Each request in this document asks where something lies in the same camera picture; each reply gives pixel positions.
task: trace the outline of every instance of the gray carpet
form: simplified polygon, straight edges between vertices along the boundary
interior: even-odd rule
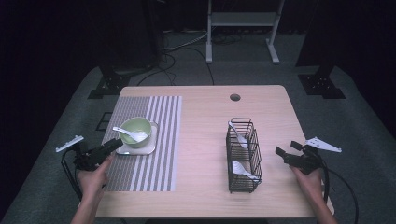
[[[198,35],[169,34],[164,43],[175,46]],[[322,151],[328,166],[340,174],[355,190],[359,202],[360,223],[396,223],[396,141],[385,129],[371,107],[359,94],[353,80],[335,68],[331,79],[346,99],[324,100],[307,96],[298,74],[315,73],[317,67],[294,67],[303,35],[278,35],[276,50],[281,61],[273,65],[264,45],[268,35],[228,37],[228,44],[213,46],[213,63],[209,65],[215,85],[282,85],[286,88],[305,137],[318,138],[341,147],[341,154]],[[188,46],[205,55],[205,42]],[[211,74],[201,54],[181,49],[169,54],[175,64],[152,75],[140,85],[212,85]],[[173,62],[163,56],[162,69]],[[131,78],[134,86],[158,68]],[[47,144],[37,159],[2,223],[68,223],[78,206],[78,198],[64,174],[61,154],[55,152],[75,135],[85,137],[90,147],[102,142],[104,132],[95,130],[105,112],[111,112],[118,96],[88,100],[90,91],[101,78],[98,68],[91,70],[80,84],[59,119]],[[340,223],[353,223],[354,203],[345,185],[331,175],[331,198]],[[127,223],[146,220],[125,219]],[[269,223],[316,223],[314,218],[269,219]],[[97,218],[96,223],[122,223],[117,218]]]

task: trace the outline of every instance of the plate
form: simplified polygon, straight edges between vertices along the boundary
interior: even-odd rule
[[[155,146],[157,145],[157,137],[158,137],[158,124],[155,122],[151,122],[151,137],[148,143],[141,148],[131,148],[125,144],[122,147],[116,149],[117,154],[120,155],[148,155],[155,150]]]

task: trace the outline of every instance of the table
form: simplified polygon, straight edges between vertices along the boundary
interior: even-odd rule
[[[240,96],[239,101],[231,95]],[[282,86],[126,87],[120,97],[181,96],[174,191],[110,191],[98,217],[312,217],[314,214],[276,146],[304,134]],[[251,118],[262,154],[262,183],[252,193],[228,190],[225,137],[231,118]],[[333,211],[332,203],[328,205]]]

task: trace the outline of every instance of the hole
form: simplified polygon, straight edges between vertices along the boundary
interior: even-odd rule
[[[230,95],[230,99],[231,99],[232,101],[239,101],[239,100],[241,99],[241,96],[234,93],[234,94],[231,94],[231,95]]]

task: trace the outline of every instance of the white shelf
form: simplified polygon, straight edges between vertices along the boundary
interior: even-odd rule
[[[212,26],[273,26],[275,12],[213,12]]]
[[[279,25],[285,0],[279,0],[277,12],[212,12],[212,0],[209,0],[207,12],[206,62],[213,62],[212,28],[214,26],[271,26],[271,37],[266,39],[273,64],[279,64],[274,47],[277,26]]]

